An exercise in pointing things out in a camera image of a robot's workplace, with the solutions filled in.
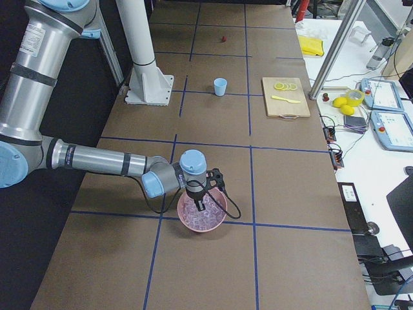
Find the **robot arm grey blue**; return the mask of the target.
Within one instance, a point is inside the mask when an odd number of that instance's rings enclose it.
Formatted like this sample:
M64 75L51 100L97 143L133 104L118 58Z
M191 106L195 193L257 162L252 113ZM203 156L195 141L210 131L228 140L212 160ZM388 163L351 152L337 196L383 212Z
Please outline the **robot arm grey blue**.
M24 1L1 2L1 79L5 79L28 22ZM96 145L118 87L97 40L71 42L40 131L69 143ZM72 206L83 172L39 170L1 189L1 216L51 213Z

